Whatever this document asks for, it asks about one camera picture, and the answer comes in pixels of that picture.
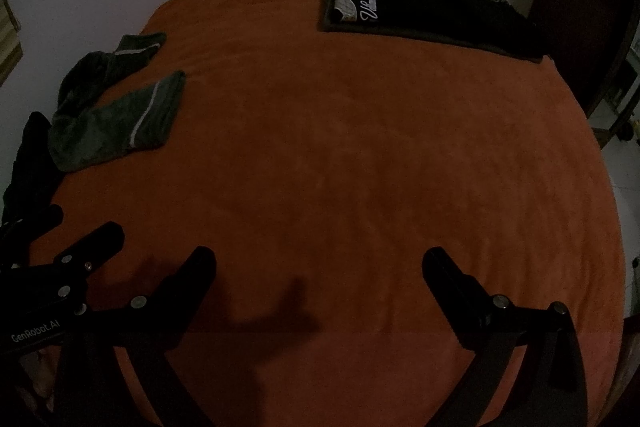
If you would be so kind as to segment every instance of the stack of clothes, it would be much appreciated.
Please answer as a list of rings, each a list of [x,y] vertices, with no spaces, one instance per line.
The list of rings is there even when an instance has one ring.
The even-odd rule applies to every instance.
[[[547,46],[505,0],[324,0],[325,31],[455,44],[540,62]]]
[[[125,35],[114,52],[89,53],[62,80],[51,124],[42,113],[31,113],[4,192],[0,237],[49,206],[66,172],[166,143],[184,89],[183,71],[94,107],[105,90],[144,68],[165,41],[164,33]]]

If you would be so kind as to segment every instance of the tiled floor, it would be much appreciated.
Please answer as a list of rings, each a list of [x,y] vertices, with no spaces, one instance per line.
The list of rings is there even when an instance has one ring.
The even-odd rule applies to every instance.
[[[608,128],[616,116],[606,102],[600,103],[591,115],[592,127]],[[602,150],[602,156],[609,171],[613,194],[620,216],[622,244],[625,250],[625,317],[632,309],[632,261],[640,255],[640,145],[636,140],[621,142],[613,138]]]

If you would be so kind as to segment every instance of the white stripe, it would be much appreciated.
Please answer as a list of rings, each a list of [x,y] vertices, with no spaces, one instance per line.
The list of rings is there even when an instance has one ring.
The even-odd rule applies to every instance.
[[[154,105],[154,100],[156,99],[156,93],[158,92],[158,86],[160,85],[160,82],[156,82],[156,85],[154,86],[154,92],[151,93],[151,100],[149,100],[149,105],[146,106],[145,112],[142,113],[140,120],[138,120],[136,122],[136,125],[133,127],[133,131],[131,132],[131,138],[129,138],[129,146],[132,149],[136,147],[136,133],[138,132],[138,129],[140,129],[140,126],[142,125],[142,121],[145,120],[146,115],[149,114],[149,111],[151,110],[151,106]]]
[[[136,53],[146,52],[151,48],[159,48],[159,47],[160,47],[160,44],[156,42],[156,44],[151,44],[150,46],[147,46],[146,48],[142,48],[141,50],[120,50],[119,52],[113,52],[113,54],[114,55],[133,55]]]

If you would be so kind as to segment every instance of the mattress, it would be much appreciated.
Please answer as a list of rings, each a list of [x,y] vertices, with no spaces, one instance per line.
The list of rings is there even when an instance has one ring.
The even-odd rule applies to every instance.
[[[65,221],[33,261],[120,223],[124,249],[89,279],[104,309],[212,248],[217,279],[168,358],[217,426],[407,427],[473,357],[422,279],[442,246],[491,294],[568,305],[593,424],[622,335],[623,254],[596,140],[553,62],[324,33],[319,4],[159,7],[143,31],[166,44],[100,103],[184,70],[170,139],[66,176]]]

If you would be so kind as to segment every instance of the silver bolt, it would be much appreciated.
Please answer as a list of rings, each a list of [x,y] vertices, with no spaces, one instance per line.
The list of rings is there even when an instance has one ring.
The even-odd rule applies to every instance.
[[[500,308],[501,310],[503,310],[510,304],[511,301],[504,295],[494,295],[493,302],[496,308]]]
[[[146,306],[146,297],[144,295],[138,295],[137,297],[133,297],[131,299],[130,305],[135,310],[144,308]]]
[[[554,308],[554,311],[555,311],[556,313],[559,313],[559,314],[561,314],[561,315],[564,315],[564,314],[566,314],[566,313],[568,313],[568,312],[569,312],[569,308],[567,308],[567,307],[566,307],[564,304],[562,304],[562,302],[560,302],[560,301],[556,301],[556,302],[554,302],[554,304],[553,304],[553,308]]]

